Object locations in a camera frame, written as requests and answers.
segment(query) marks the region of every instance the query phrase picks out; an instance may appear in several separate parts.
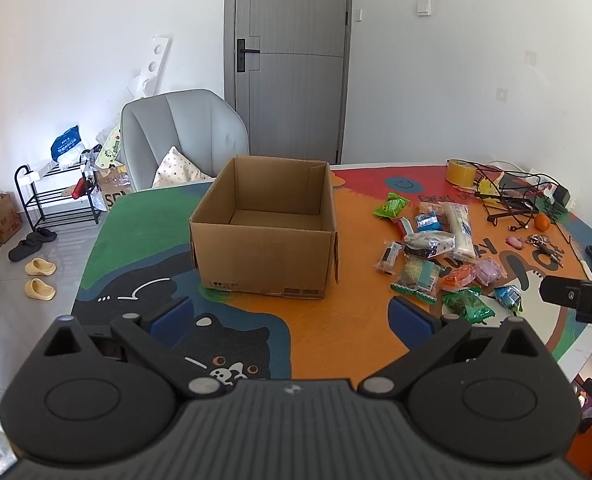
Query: keys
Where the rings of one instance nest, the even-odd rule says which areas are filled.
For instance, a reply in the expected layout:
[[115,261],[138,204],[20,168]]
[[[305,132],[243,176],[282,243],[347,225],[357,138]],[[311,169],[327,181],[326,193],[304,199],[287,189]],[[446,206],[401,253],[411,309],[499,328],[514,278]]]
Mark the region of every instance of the keys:
[[547,235],[531,235],[527,237],[527,243],[540,249],[542,253],[547,254],[560,267],[564,268],[564,265],[560,260],[560,255],[556,253],[553,249],[549,248],[550,240]]

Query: tape roll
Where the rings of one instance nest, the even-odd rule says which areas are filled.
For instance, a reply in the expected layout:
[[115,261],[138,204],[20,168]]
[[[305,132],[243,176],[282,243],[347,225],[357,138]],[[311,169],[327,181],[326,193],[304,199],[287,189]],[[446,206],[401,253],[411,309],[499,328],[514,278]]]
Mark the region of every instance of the tape roll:
[[464,160],[447,161],[447,182],[454,186],[471,187],[476,179],[476,168]]

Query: table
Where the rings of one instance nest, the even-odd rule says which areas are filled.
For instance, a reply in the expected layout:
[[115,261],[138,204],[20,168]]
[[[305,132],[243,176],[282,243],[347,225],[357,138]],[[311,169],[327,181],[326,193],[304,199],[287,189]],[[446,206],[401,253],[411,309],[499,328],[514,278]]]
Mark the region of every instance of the table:
[[[190,363],[205,373],[227,371],[236,378],[349,378],[356,385],[407,352],[390,328],[387,305],[394,296],[391,277],[379,274],[386,240],[396,237],[391,222],[376,209],[391,190],[414,202],[468,203],[474,243],[482,256],[506,268],[507,283],[522,289],[524,317],[552,351],[570,379],[592,352],[592,326],[575,313],[540,300],[545,274],[583,278],[568,241],[556,228],[552,243],[563,269],[533,248],[517,251],[505,243],[510,219],[497,227],[486,222],[479,201],[444,180],[443,166],[335,166],[334,192],[340,239],[340,282],[330,280],[323,300],[292,300],[205,289],[189,254],[188,219],[209,182],[153,189],[122,197],[105,221],[89,256],[73,306],[82,324],[108,324],[125,312],[145,314],[172,298],[188,296],[193,325],[183,348]],[[592,229],[575,216],[564,225],[580,247],[592,244]],[[526,236],[535,232],[521,231]],[[496,311],[489,324],[509,312],[485,299]],[[436,316],[441,308],[431,309]],[[192,341],[200,344],[192,346]]]

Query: slipper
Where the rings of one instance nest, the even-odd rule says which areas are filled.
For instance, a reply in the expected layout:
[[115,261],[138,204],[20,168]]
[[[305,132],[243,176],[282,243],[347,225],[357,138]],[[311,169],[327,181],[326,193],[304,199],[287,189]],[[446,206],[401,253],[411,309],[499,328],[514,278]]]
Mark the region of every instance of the slipper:
[[35,300],[49,301],[56,294],[56,289],[44,281],[34,278],[25,283],[25,294]]
[[20,240],[18,245],[14,247],[7,256],[12,262],[19,262],[30,254],[34,254],[36,251],[41,250],[42,242],[33,242],[31,240]]
[[51,276],[56,272],[56,264],[42,258],[34,258],[25,266],[25,272],[30,276]]
[[46,227],[39,227],[36,231],[32,231],[27,235],[27,239],[35,242],[53,242],[58,235],[54,231],[50,231]]

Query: yellow slipper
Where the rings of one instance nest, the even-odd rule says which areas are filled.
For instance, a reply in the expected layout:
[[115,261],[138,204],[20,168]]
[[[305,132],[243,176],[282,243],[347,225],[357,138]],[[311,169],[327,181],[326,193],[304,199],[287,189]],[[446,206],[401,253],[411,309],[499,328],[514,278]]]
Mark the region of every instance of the yellow slipper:
[[56,272],[56,264],[42,258],[34,258],[25,266],[25,272],[30,276],[51,276]]
[[49,301],[56,294],[56,289],[44,281],[34,278],[25,283],[25,294],[35,300]]

